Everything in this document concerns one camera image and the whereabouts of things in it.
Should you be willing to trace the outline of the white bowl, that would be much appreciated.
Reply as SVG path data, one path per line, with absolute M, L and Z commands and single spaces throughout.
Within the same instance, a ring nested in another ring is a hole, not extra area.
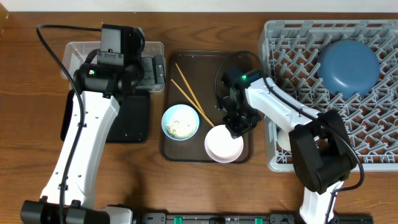
M 216 162 L 230 163 L 243 152 L 244 140 L 240 136 L 232 137 L 227 127 L 223 125 L 211 128 L 205 137 L 206 153 Z

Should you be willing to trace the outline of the grey dishwasher rack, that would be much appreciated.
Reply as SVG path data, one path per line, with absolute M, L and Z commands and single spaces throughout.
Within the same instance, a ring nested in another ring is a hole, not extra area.
M 334 95 L 317 75 L 320 52 L 339 40 L 355 40 L 376 54 L 379 78 L 364 96 Z M 397 21 L 267 21 L 258 46 L 282 90 L 319 111 L 337 110 L 366 171 L 397 170 Z

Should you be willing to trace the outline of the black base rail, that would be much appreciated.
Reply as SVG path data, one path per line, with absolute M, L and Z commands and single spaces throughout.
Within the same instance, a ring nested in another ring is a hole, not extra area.
M 295 224 L 305 223 L 298 213 L 272 214 L 168 214 L 165 210 L 141 213 L 133 218 L 137 224 Z

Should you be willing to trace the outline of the clear plastic bin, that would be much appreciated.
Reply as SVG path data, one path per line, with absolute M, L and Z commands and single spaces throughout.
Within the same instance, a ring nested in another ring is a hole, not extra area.
M 74 72 L 85 62 L 88 54 L 94 50 L 100 48 L 100 41 L 89 41 L 89 42 L 69 42 L 65 47 L 65 52 L 63 55 L 63 64 L 68 69 L 68 72 L 73 75 Z M 162 55 L 164 58 L 164 45 L 161 42 L 154 41 L 146 41 L 144 51 L 141 53 L 141 57 L 151 56 L 153 57 L 154 64 L 154 56 Z M 151 86 L 136 86 L 137 89 L 145 89 L 148 91 L 163 91 L 165 86 L 164 84 L 156 83 L 155 77 L 155 85 Z

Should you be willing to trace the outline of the long wooden chopstick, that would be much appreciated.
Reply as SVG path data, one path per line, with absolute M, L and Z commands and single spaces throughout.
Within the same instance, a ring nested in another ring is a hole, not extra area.
M 207 115 L 198 107 L 198 105 L 196 105 L 193 100 L 182 90 L 182 88 L 173 80 L 170 80 L 176 87 L 177 89 L 180 91 L 180 93 L 194 106 L 194 108 L 202 115 L 202 117 L 208 122 L 208 124 L 214 128 L 215 125 L 213 124 L 213 122 L 207 117 Z

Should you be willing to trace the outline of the light blue rice bowl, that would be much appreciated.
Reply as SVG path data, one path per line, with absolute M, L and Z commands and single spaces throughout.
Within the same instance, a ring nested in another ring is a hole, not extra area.
M 189 105 L 178 104 L 168 108 L 161 121 L 164 134 L 175 141 L 185 141 L 198 131 L 200 119 L 198 113 Z

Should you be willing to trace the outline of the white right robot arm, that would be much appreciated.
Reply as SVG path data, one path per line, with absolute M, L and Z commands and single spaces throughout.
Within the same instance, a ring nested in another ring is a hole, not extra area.
M 238 138 L 267 118 L 279 127 L 277 144 L 290 151 L 294 172 L 305 187 L 299 215 L 304 223 L 369 223 L 359 216 L 333 212 L 341 192 L 359 188 L 364 168 L 349 142 L 345 124 L 335 110 L 320 112 L 301 104 L 281 90 L 263 68 L 243 72 L 225 70 L 242 51 L 220 65 L 214 87 L 221 82 L 226 96 L 216 95 L 217 107 L 226 111 L 223 122 L 232 138 Z

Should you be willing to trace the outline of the black plastic tray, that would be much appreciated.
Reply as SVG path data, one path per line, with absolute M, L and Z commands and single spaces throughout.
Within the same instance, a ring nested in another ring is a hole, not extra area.
M 147 139 L 149 129 L 150 94 L 140 90 L 123 102 L 113 96 L 105 98 L 95 91 L 76 94 L 68 100 L 60 133 L 62 141 L 71 144 L 75 137 L 87 146 L 103 147 L 106 143 L 140 143 Z

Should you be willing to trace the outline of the dark brown serving tray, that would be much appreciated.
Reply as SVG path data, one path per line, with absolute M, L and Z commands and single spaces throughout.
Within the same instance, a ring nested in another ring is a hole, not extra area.
M 179 85 L 187 95 L 190 95 L 181 77 L 184 75 L 207 117 L 215 125 L 223 124 L 226 113 L 216 108 L 214 79 L 220 65 L 229 55 L 230 53 L 225 51 L 202 50 L 180 50 L 172 54 L 167 62 L 164 109 L 179 104 L 190 105 L 176 87 Z M 205 150 L 205 136 L 210 131 L 211 125 L 203 116 L 199 116 L 199 120 L 198 131 L 190 139 L 176 141 L 165 134 L 162 136 L 160 151 L 167 160 L 214 163 Z

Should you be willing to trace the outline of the white cup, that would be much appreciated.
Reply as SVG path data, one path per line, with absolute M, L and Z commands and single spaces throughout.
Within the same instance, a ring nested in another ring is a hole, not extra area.
M 291 151 L 289 133 L 280 129 L 277 133 L 277 144 L 285 151 Z

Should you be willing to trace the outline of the short wooden chopstick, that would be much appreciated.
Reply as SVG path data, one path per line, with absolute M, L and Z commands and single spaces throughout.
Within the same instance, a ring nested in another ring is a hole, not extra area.
M 200 102 L 198 101 L 197 97 L 195 96 L 195 94 L 194 94 L 194 92 L 193 92 L 193 90 L 192 90 L 192 88 L 191 88 L 189 82 L 188 82 L 187 79 L 185 78 L 185 75 L 184 75 L 183 72 L 181 71 L 179 65 L 178 65 L 177 63 L 175 63 L 175 66 L 177 67 L 177 69 L 178 69 L 178 71 L 179 71 L 179 73 L 180 73 L 180 75 L 181 75 L 181 77 L 182 77 L 184 83 L 186 84 L 186 86 L 187 86 L 187 88 L 188 88 L 190 94 L 193 96 L 193 99 L 194 99 L 196 105 L 199 107 L 199 109 L 200 109 L 201 112 L 204 112 L 203 108 L 201 107 Z

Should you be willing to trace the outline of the blue plate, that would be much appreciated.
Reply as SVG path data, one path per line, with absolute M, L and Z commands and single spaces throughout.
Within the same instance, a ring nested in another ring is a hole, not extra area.
M 320 51 L 317 75 L 331 94 L 348 99 L 355 93 L 368 94 L 379 79 L 380 64 L 376 54 L 355 40 L 340 40 Z

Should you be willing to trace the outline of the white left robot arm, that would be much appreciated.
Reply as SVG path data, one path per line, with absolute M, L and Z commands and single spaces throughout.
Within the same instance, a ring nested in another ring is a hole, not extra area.
M 91 51 L 71 77 L 63 147 L 38 201 L 21 209 L 24 223 L 132 223 L 132 209 L 95 210 L 95 185 L 107 142 L 142 142 L 149 124 L 149 82 L 164 81 L 162 55 Z

